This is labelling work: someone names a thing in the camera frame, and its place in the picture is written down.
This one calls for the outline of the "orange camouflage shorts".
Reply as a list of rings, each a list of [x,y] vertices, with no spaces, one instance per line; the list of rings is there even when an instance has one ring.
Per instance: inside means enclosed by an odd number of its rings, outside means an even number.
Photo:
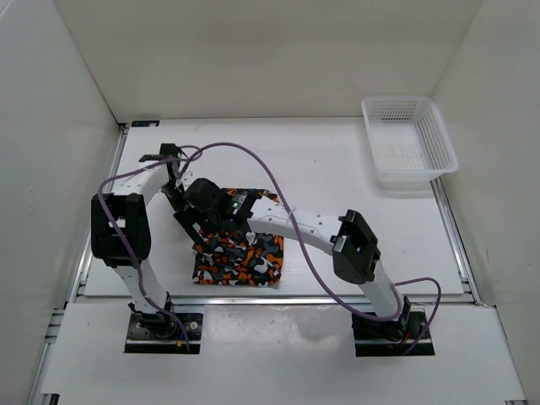
[[[244,193],[267,197],[278,202],[278,196],[265,189],[225,188],[225,197]],[[192,282],[195,284],[268,287],[281,278],[284,264],[284,238],[269,233],[222,229],[200,235],[209,247],[193,245],[195,251]]]

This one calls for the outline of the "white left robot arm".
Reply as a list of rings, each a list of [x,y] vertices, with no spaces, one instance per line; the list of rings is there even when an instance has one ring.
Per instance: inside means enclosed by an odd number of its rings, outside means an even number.
[[[159,338],[173,334],[180,321],[149,262],[147,206],[162,193],[174,213],[184,208],[181,162],[185,157],[182,147],[163,143],[157,154],[140,158],[136,170],[103,181],[91,200],[92,253],[121,278],[132,296],[131,311]]]

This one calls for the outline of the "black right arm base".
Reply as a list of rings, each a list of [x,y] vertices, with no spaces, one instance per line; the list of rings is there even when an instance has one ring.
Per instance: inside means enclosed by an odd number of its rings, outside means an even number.
[[[352,315],[354,349],[357,358],[434,356],[435,349],[430,332],[418,341],[427,323],[424,311],[414,310],[409,314],[408,324],[401,328],[393,322],[382,323],[365,320]]]

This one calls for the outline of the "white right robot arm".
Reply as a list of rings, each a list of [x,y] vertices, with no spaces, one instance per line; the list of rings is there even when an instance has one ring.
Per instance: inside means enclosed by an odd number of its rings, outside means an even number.
[[[198,284],[268,287],[284,267],[284,242],[326,253],[334,274],[358,286],[375,312],[365,316],[387,338],[404,335],[410,303],[381,264],[378,240],[354,210],[343,216],[293,212],[267,190],[226,189],[205,179],[177,193],[174,217],[193,241]]]

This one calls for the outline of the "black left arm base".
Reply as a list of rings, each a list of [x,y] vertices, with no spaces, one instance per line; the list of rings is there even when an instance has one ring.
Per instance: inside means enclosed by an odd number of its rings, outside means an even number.
[[[162,313],[142,313],[128,305],[131,314],[124,352],[127,354],[199,354],[203,334],[202,312],[180,312],[184,329]]]

